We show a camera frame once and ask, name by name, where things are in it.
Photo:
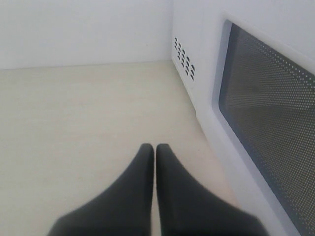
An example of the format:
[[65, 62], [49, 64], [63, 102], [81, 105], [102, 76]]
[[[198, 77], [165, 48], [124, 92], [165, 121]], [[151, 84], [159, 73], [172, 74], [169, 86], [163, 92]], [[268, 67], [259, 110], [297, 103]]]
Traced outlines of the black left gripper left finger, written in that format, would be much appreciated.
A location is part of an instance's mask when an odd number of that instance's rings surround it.
[[149, 236], [154, 149], [142, 144], [125, 171], [100, 195], [60, 217], [50, 236]]

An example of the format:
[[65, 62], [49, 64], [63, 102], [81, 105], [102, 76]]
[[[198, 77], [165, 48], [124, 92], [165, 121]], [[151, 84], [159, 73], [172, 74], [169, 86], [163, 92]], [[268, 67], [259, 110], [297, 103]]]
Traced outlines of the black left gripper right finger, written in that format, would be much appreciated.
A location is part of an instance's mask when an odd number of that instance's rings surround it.
[[156, 149], [157, 199], [163, 236], [265, 236], [262, 223], [217, 197], [180, 163], [170, 145]]

